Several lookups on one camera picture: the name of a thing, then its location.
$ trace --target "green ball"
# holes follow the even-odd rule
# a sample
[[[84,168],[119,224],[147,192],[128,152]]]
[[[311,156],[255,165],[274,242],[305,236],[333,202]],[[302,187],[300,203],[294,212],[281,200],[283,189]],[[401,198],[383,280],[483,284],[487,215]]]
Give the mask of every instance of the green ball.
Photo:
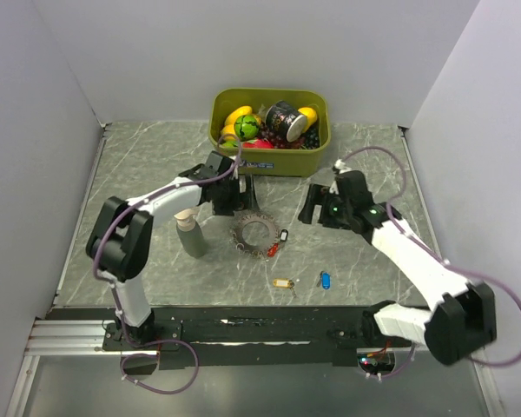
[[[259,133],[259,124],[253,115],[239,116],[235,121],[235,134],[241,140],[253,139]]]

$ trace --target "plastic container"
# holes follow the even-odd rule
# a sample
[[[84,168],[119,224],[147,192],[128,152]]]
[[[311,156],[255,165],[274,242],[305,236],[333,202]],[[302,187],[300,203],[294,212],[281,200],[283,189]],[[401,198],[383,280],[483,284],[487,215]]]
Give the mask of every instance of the plastic container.
[[[318,149],[244,149],[241,154],[241,174],[310,176],[319,167],[324,150],[330,143],[330,123],[326,101],[311,91],[298,89],[226,89],[215,99],[210,117],[210,142],[216,148],[220,131],[226,117],[240,106],[251,106],[253,111],[261,107],[265,111],[279,100],[285,100],[296,109],[312,107],[319,120],[320,147]],[[236,149],[220,147],[226,156],[237,153]]]

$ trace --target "white wall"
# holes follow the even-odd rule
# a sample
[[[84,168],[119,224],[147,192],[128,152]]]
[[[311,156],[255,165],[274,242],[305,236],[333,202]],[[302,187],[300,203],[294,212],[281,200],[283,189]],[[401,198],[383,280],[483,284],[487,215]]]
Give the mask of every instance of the white wall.
[[[235,86],[410,126],[478,0],[34,0],[101,122],[208,119]]]
[[[482,0],[408,132],[445,254],[521,295],[521,0]],[[492,359],[521,347],[521,317],[498,294]],[[495,372],[521,417],[521,364]]]
[[[100,126],[30,0],[0,0],[0,415],[52,302]]]

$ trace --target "bottle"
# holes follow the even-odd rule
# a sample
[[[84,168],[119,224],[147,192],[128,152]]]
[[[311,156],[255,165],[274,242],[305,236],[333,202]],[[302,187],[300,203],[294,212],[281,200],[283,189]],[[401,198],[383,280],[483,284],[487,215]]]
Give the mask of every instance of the bottle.
[[[174,216],[175,230],[180,237],[181,245],[189,256],[200,258],[207,253],[207,242],[202,235],[201,226],[195,220],[198,208],[188,208]]]

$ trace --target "yellow key tag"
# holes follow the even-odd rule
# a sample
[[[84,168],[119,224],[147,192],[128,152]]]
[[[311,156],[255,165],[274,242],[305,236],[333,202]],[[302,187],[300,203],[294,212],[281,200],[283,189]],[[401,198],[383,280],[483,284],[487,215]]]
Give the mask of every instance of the yellow key tag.
[[[273,285],[277,288],[292,288],[293,281],[291,280],[274,280],[272,281]]]

